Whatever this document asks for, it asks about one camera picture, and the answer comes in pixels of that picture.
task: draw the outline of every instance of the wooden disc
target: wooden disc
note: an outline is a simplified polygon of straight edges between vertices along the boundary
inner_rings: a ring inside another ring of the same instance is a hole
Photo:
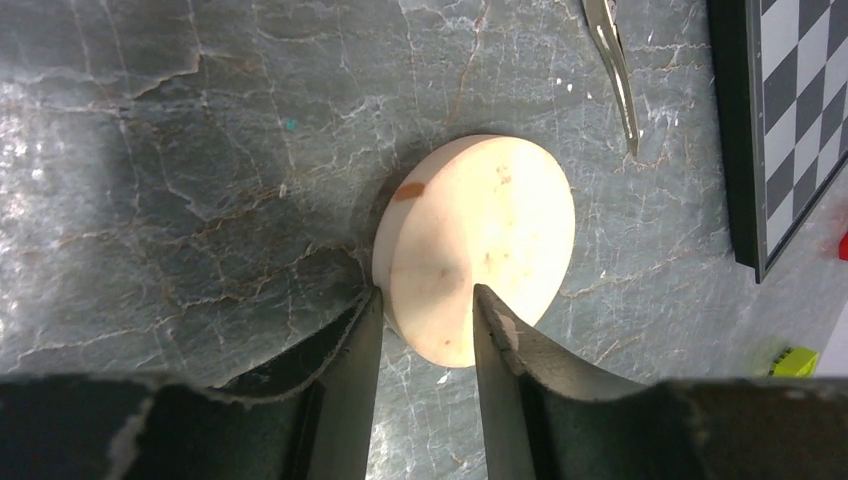
[[[471,299],[485,283],[534,325],[574,246],[574,201],[556,160],[519,138],[439,148],[398,187],[374,242],[385,315],[427,360],[474,365]]]

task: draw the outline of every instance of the red block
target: red block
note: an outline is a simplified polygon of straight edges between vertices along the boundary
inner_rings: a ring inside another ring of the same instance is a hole
[[[848,233],[846,233],[842,241],[839,242],[839,258],[848,262]]]

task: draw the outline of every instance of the stone tabletop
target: stone tabletop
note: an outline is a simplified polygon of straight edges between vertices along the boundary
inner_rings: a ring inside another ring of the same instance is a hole
[[[576,0],[0,11],[0,371],[223,383],[339,313],[392,190],[473,133],[561,163],[577,239],[538,327],[604,368],[761,374],[848,300],[844,173],[765,284],[733,260],[704,0],[618,4],[638,158]],[[483,478],[481,435],[474,371],[387,331],[369,475]]]

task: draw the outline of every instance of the chessboard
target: chessboard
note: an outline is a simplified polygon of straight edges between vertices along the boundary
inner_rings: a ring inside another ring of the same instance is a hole
[[[709,9],[731,239],[760,282],[848,158],[848,0]]]

